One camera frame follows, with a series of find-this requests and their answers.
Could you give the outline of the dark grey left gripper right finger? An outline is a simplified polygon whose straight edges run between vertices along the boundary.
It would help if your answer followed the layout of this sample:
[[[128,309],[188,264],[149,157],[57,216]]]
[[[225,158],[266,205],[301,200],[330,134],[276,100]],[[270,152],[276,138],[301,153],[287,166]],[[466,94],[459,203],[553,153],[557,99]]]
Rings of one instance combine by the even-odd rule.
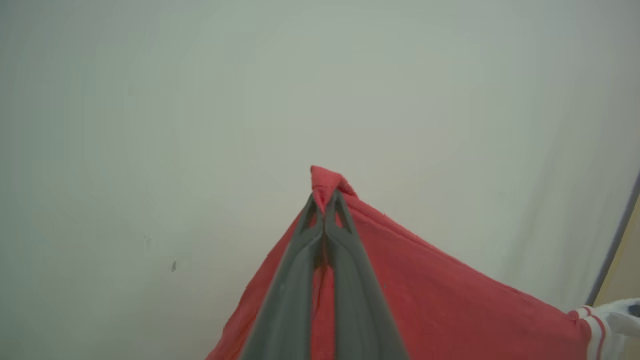
[[[337,360],[409,360],[345,196],[335,190],[324,229],[334,271]]]

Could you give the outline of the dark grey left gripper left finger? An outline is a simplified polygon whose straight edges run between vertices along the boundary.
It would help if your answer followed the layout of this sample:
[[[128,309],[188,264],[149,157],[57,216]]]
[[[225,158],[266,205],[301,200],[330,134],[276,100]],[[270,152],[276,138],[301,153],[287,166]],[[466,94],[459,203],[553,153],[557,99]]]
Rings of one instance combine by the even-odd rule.
[[[314,269],[323,225],[322,212],[311,194],[243,346],[242,360],[311,358]]]

